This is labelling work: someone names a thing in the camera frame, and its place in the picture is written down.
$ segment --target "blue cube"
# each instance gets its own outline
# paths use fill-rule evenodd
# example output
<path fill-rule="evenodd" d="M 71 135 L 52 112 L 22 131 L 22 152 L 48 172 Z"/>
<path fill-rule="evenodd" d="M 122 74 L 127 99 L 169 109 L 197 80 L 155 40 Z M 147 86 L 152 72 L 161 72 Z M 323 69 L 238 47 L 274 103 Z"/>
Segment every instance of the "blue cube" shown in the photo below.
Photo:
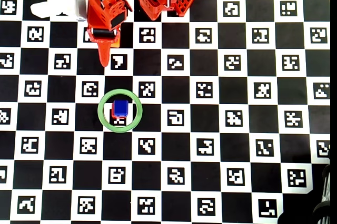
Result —
<path fill-rule="evenodd" d="M 113 114 L 116 117 L 126 117 L 128 114 L 128 101 L 114 100 Z"/>

